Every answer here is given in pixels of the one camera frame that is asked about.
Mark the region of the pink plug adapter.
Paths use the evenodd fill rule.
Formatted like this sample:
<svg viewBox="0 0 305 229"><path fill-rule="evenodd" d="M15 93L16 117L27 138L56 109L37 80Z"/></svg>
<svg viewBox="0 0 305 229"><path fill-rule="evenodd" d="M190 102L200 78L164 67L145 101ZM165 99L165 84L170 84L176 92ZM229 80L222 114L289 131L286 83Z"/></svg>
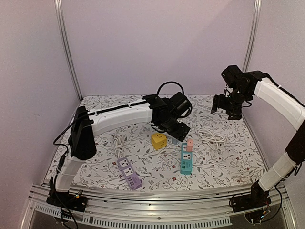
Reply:
<svg viewBox="0 0 305 229"><path fill-rule="evenodd" d="M194 145L194 142L192 139L188 139L187 140L187 145L186 145L186 151L187 152L192 152L193 150L193 145Z"/></svg>

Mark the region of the teal power strip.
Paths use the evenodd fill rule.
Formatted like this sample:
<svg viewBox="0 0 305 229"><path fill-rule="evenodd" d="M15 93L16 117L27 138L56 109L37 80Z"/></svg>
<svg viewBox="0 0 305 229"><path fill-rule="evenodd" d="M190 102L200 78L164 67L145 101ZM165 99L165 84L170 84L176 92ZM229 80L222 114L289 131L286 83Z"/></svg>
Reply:
<svg viewBox="0 0 305 229"><path fill-rule="evenodd" d="M181 163L180 163L180 173L183 175L190 175L192 173L192 152L187 151L187 144L181 144Z"/></svg>

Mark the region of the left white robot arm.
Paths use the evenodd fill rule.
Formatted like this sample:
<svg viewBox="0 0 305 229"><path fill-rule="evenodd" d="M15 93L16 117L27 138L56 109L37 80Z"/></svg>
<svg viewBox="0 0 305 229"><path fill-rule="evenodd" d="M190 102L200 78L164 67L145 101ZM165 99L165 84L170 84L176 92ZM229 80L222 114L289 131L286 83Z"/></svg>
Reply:
<svg viewBox="0 0 305 229"><path fill-rule="evenodd" d="M60 207L71 203L67 192L83 163L95 156L96 136L128 125L151 123L154 128L182 142L190 128L178 120L189 116L192 109L191 102L181 92L170 98L160 98L158 94L145 95L138 101L103 110L78 107L74 120L65 129L70 131L68 143L63 145L66 151L50 180L50 186L55 190L52 199Z"/></svg>

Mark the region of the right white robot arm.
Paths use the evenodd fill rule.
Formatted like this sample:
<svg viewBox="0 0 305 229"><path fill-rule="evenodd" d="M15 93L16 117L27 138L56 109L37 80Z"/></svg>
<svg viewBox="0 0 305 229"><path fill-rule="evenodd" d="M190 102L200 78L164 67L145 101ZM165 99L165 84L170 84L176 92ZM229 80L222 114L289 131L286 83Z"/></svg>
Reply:
<svg viewBox="0 0 305 229"><path fill-rule="evenodd" d="M211 113L223 109L229 120L240 120L242 104L256 96L273 107L296 130L283 155L252 185L252 194L247 196L246 203L250 208L256 208L264 202L264 193L285 179L305 159L305 106L267 73L261 71L244 73L237 65L229 65L221 76L231 91L229 94L213 97Z"/></svg>

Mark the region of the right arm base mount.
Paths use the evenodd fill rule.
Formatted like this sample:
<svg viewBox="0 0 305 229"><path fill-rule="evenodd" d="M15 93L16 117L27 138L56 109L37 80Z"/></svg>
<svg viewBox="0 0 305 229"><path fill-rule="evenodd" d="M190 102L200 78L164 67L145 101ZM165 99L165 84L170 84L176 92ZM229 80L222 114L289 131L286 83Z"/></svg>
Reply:
<svg viewBox="0 0 305 229"><path fill-rule="evenodd" d="M249 194L233 195L229 200L229 206L236 213L270 205L271 198L269 192L269 190L264 191L258 183L254 183L250 188Z"/></svg>

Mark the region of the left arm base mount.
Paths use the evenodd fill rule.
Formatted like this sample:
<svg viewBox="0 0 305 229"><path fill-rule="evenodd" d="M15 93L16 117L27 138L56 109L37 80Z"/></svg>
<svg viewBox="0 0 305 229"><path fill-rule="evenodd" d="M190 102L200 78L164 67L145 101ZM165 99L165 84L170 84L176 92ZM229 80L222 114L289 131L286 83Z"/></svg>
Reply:
<svg viewBox="0 0 305 229"><path fill-rule="evenodd" d="M68 208L73 211L85 212L88 198L83 195L82 191L72 194L70 192L51 190L46 203L57 207Z"/></svg>

